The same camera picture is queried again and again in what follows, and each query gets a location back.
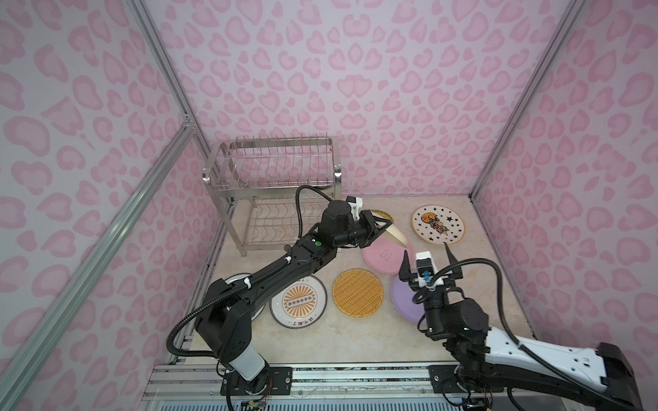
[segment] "white ceramic plate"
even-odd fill
[[[304,328],[315,323],[327,307],[327,291],[313,276],[304,277],[270,301],[272,316],[284,327]]]
[[[414,211],[411,225],[420,238],[435,245],[456,244],[466,232],[459,214],[440,205],[422,206]]]
[[[239,279],[243,279],[243,278],[247,278],[247,277],[249,277],[249,274],[236,274],[236,275],[234,275],[234,276],[231,276],[231,277],[225,279],[224,281],[226,281],[227,284],[231,284],[233,281],[237,281],[237,280],[239,280]],[[263,309],[264,309],[264,308],[265,308],[265,305],[262,306],[260,310],[256,311],[256,314],[254,314],[254,315],[251,317],[251,321],[253,321],[253,320],[255,320],[256,318],[258,318],[258,316],[261,315],[261,313],[263,312]]]

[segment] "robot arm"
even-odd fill
[[[270,368],[251,344],[251,316],[286,287],[327,265],[345,246],[364,248],[382,235],[391,221],[361,210],[363,201],[331,201],[322,220],[286,247],[286,255],[244,279],[247,289],[202,311],[195,329],[219,361],[241,376],[246,391],[259,393],[270,379]],[[277,270],[253,285],[256,279]],[[203,300],[209,302],[231,290],[236,283],[219,279],[211,284]]]
[[[474,263],[492,265],[498,275],[499,314],[506,330],[489,327],[489,316],[480,305],[456,287],[455,280],[463,278],[461,266],[447,244],[445,250],[454,269],[437,270],[434,259],[425,252],[416,254],[418,273],[412,273],[405,251],[399,277],[416,291],[414,302],[423,304],[425,335],[435,341],[445,339],[444,347],[459,361],[456,378],[463,386],[548,393],[594,406],[597,411],[642,408],[633,370],[617,346],[601,343],[596,349],[583,349],[515,337],[502,314],[499,268],[490,260],[474,259]],[[463,299],[450,304],[450,292],[459,292]]]

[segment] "metal wire rack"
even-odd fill
[[[285,245],[297,241],[299,223],[294,195],[264,196],[256,199],[255,204],[247,217],[245,245]],[[319,196],[300,198],[299,206],[302,224],[307,230],[320,222],[327,201]]]
[[[215,145],[202,179],[241,255],[296,241],[294,194],[300,185],[340,198],[341,166],[334,148],[334,140],[327,135],[239,137],[229,145]],[[229,197],[250,200],[242,239],[220,206],[220,199]],[[318,222],[326,208],[326,200],[315,194],[305,193],[300,204],[305,228]]]

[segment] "marble-pattern surface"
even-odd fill
[[[238,232],[244,227],[248,201],[242,200],[233,221]],[[417,236],[411,227],[413,212],[422,205],[445,205],[462,217],[466,226],[464,238],[450,249],[460,260],[485,257],[497,261],[486,234],[466,196],[435,197],[365,197],[364,208],[386,211],[393,216],[395,225],[407,236],[416,251],[432,251],[437,266],[448,264],[444,248],[431,245]],[[281,256],[283,251],[249,251],[241,257],[233,241],[227,236],[219,256],[213,280],[228,278],[241,272],[255,272]],[[340,310],[333,301],[331,289],[336,278],[350,268],[364,268],[375,273],[384,287],[384,302],[373,315],[352,318]],[[311,362],[396,362],[452,360],[440,342],[423,336],[416,324],[403,318],[390,299],[390,287],[394,276],[380,274],[368,267],[360,249],[341,250],[315,276],[328,293],[327,308],[317,323],[303,329],[288,329],[279,325],[268,306],[253,322],[252,341],[258,352],[271,364]],[[492,326],[501,327],[495,301],[494,271],[486,266],[464,267],[464,279],[459,287],[467,297],[474,298],[490,316]],[[503,292],[505,316],[515,334],[531,337],[530,328],[512,293],[507,280]],[[195,335],[190,349],[208,349],[200,336]],[[189,358],[187,364],[211,364],[212,358]]]

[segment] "black bracket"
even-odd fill
[[[269,375],[272,380],[272,389],[270,395],[290,395],[290,388],[292,386],[292,368],[291,367],[271,367]],[[253,395],[247,391],[247,386],[244,380],[237,372],[230,372],[226,374],[224,381],[228,378],[228,385],[231,387],[231,396],[240,395]],[[226,395],[226,383],[222,382],[220,390],[221,395]]]
[[[434,394],[464,394],[467,395],[466,391],[462,390],[457,385],[457,380],[455,379],[455,366],[428,366],[428,371],[430,372],[430,382],[432,383],[432,390]],[[447,380],[443,387],[441,386],[443,381]],[[502,393],[502,388],[494,388],[493,392]]]

